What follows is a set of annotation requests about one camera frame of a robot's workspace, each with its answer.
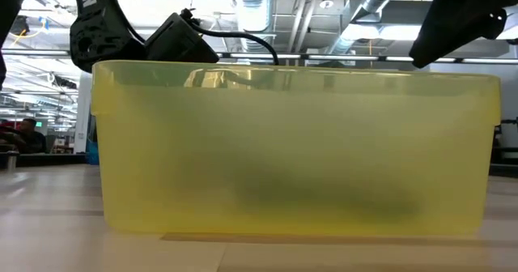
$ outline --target desk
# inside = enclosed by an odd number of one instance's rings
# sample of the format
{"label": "desk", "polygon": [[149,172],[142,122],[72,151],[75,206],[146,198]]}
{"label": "desk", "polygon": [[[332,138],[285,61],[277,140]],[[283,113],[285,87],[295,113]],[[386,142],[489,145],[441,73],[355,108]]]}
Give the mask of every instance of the desk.
{"label": "desk", "polygon": [[124,234],[104,224],[99,169],[85,165],[1,174],[0,197],[2,272],[518,271],[518,180],[510,178],[490,177],[477,239],[245,244]]}

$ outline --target ductwork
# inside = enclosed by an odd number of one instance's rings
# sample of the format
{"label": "ductwork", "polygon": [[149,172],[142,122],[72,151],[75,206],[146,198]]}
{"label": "ductwork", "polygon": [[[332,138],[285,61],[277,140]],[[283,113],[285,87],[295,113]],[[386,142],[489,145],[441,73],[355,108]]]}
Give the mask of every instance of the ductwork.
{"label": "ductwork", "polygon": [[[238,17],[238,28],[240,31],[248,33],[261,33],[269,31],[271,16],[273,13],[273,0],[236,0],[236,10]],[[264,41],[271,44],[272,36],[261,36]],[[255,41],[241,39],[243,50],[246,52],[265,51],[262,45]]]}
{"label": "ductwork", "polygon": [[[345,20],[348,26],[350,22],[367,15],[379,14],[390,0],[350,0],[346,5]],[[344,32],[334,41],[327,50],[327,54],[345,54],[356,40],[344,39]]]}

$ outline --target wooden table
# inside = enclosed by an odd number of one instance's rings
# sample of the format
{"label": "wooden table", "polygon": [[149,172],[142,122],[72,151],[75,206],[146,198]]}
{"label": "wooden table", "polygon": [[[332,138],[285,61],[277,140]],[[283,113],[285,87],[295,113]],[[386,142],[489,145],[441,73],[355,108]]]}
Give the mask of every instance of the wooden table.
{"label": "wooden table", "polygon": [[518,271],[515,179],[490,178],[477,238],[345,238],[330,244],[192,242],[115,232],[104,224],[99,170],[85,165],[1,174],[0,197],[2,272]]}

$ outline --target person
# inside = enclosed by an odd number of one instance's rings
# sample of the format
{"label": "person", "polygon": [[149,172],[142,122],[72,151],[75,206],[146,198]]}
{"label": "person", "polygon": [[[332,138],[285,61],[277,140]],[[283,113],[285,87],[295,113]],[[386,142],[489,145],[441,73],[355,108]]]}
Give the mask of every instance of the person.
{"label": "person", "polygon": [[36,120],[25,118],[19,124],[21,138],[26,143],[25,152],[28,153],[45,153],[47,141],[45,136],[36,131]]}
{"label": "person", "polygon": [[19,130],[2,127],[0,143],[15,145],[22,154],[45,153],[47,142],[45,136],[36,131],[36,121],[25,118],[19,125]]}

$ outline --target translucent plastic bin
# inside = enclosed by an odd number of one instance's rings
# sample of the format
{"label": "translucent plastic bin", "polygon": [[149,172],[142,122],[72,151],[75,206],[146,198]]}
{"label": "translucent plastic bin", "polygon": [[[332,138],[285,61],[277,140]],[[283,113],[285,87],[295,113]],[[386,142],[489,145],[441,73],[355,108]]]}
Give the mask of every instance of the translucent plastic bin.
{"label": "translucent plastic bin", "polygon": [[482,220],[499,79],[110,61],[92,112],[117,229],[465,234]]}

